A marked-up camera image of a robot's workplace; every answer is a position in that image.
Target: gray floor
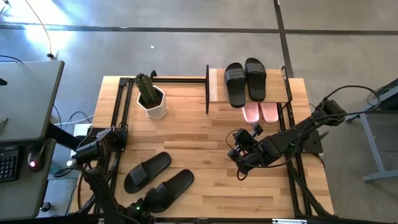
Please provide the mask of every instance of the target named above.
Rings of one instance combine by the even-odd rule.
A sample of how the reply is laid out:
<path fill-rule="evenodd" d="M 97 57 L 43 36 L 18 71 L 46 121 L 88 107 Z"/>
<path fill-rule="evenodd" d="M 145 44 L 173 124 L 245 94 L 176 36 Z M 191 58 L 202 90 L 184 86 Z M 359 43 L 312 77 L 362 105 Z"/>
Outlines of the gray floor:
<path fill-rule="evenodd" d="M 37 22 L 24 1 L 10 2 L 13 8 L 3 11 L 0 22 Z M 46 24 L 278 28 L 272 0 L 29 2 Z M 393 0 L 280 0 L 280 7 L 286 29 L 398 29 L 395 13 L 398 2 Z M 284 64 L 279 34 L 49 33 L 53 51 L 66 63 L 56 99 L 63 121 L 76 110 L 93 114 L 104 75 L 135 75 L 153 69 L 160 75 L 204 75 L 206 64 L 213 68 L 226 67 L 231 62 L 243 63 L 248 57 L 257 57 L 267 68 L 280 68 Z M 398 77 L 398 35 L 287 35 L 287 43 L 294 76 L 305 79 L 314 104 L 341 85 L 377 88 Z M 41 27 L 0 30 L 0 54 L 32 61 L 46 60 L 48 51 Z M 367 95 L 362 90 L 344 90 L 333 97 L 346 111 L 354 111 Z M 73 125 L 67 131 L 72 133 Z M 368 184 L 362 181 L 363 175 L 377 168 L 359 121 L 329 131 L 323 147 L 335 213 L 346 218 L 397 222 L 398 179 Z M 63 167 L 69 153 L 57 147 L 54 163 Z M 72 186 L 66 184 L 72 180 L 51 180 L 46 200 L 58 208 L 51 215 L 65 213 L 61 208 L 66 209 L 70 195 L 65 191 L 61 197 L 54 192 L 61 185 Z"/>

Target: wooden board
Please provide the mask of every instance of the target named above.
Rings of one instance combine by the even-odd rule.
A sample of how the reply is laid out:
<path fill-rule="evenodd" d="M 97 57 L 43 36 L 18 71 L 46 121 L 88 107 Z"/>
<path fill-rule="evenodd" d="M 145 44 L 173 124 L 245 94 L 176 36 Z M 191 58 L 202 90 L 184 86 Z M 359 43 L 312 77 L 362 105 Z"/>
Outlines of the wooden board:
<path fill-rule="evenodd" d="M 108 127 L 118 89 L 119 77 L 104 77 L 93 121 L 94 127 Z M 310 115 L 307 94 L 302 79 L 290 79 L 293 94 L 293 111 L 298 123 Z M 195 181 L 174 204 L 156 217 L 225 217 L 225 218 L 292 218 L 292 200 L 287 178 L 287 169 L 253 169 L 244 181 L 236 178 L 235 163 L 227 157 L 229 147 L 226 135 L 235 129 L 246 128 L 241 109 L 228 103 L 213 103 L 205 114 L 205 88 L 202 83 L 171 84 L 157 83 L 165 91 L 169 106 L 168 114 L 161 120 L 149 119 L 136 99 L 138 90 L 133 87 L 129 107 L 129 139 L 122 154 L 115 197 L 128 206 L 151 187 L 170 179 L 182 169 L 190 169 Z M 124 108 L 123 94 L 118 122 Z M 278 131 L 278 124 L 261 121 L 264 133 L 261 138 Z M 233 137 L 228 142 L 233 144 Z M 169 168 L 159 174 L 149 185 L 135 194 L 124 191 L 123 182 L 128 172 L 160 152 L 172 157 Z M 313 155 L 303 155 L 307 184 L 324 208 L 333 213 L 328 184 L 321 162 Z M 92 194 L 83 181 L 81 201 Z M 298 193 L 302 211 L 302 194 Z M 77 210 L 76 194 L 71 212 Z"/>
<path fill-rule="evenodd" d="M 267 69 L 266 72 L 266 98 L 263 102 L 286 103 L 288 99 L 282 71 L 276 69 Z M 209 69 L 210 103 L 229 102 L 224 73 L 225 69 Z M 249 96 L 248 85 L 246 85 L 246 102 L 253 102 Z"/>

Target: potted cactus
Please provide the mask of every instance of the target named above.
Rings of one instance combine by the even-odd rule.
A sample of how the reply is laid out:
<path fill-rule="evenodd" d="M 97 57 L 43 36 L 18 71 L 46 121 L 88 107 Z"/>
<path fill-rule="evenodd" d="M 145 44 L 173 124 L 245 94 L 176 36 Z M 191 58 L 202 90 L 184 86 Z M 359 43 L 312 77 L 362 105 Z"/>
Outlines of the potted cactus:
<path fill-rule="evenodd" d="M 163 118 L 167 113 L 165 93 L 157 86 L 152 85 L 152 80 L 142 73 L 138 74 L 135 83 L 139 89 L 137 103 L 146 111 L 150 118 Z"/>

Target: white hexagonal pot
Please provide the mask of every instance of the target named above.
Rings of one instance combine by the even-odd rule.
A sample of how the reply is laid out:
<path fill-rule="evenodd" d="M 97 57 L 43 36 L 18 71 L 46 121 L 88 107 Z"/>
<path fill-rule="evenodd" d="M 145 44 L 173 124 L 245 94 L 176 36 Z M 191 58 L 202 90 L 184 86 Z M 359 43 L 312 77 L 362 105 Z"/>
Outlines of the white hexagonal pot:
<path fill-rule="evenodd" d="M 156 106 L 151 109 L 147 109 L 145 106 L 143 106 L 140 103 L 141 93 L 138 95 L 137 103 L 145 110 L 148 118 L 160 119 L 160 118 L 163 118 L 167 114 L 167 110 L 168 110 L 167 102 L 166 102 L 166 94 L 155 85 L 154 85 L 154 88 L 162 95 L 162 102 L 159 106 Z"/>

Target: black slide sandal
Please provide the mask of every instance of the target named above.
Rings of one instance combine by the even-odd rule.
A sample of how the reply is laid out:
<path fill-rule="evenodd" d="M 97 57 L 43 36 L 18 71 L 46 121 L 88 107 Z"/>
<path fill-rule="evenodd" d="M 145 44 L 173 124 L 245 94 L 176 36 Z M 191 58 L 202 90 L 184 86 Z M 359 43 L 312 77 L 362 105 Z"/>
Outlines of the black slide sandal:
<path fill-rule="evenodd" d="M 241 108 L 246 103 L 246 76 L 240 63 L 232 63 L 225 69 L 225 83 L 228 90 L 229 103 L 233 108 Z"/>
<path fill-rule="evenodd" d="M 157 213 L 168 209 L 175 199 L 191 186 L 194 178 L 193 173 L 185 169 L 161 183 L 156 189 L 150 189 L 145 197 L 149 202 L 150 212 Z"/>
<path fill-rule="evenodd" d="M 253 101 L 263 101 L 266 98 L 266 68 L 255 58 L 248 58 L 244 63 L 248 80 L 249 95 Z"/>
<path fill-rule="evenodd" d="M 141 162 L 124 179 L 124 189 L 132 194 L 145 187 L 157 174 L 166 169 L 172 158 L 167 152 L 161 152 L 158 155 Z"/>

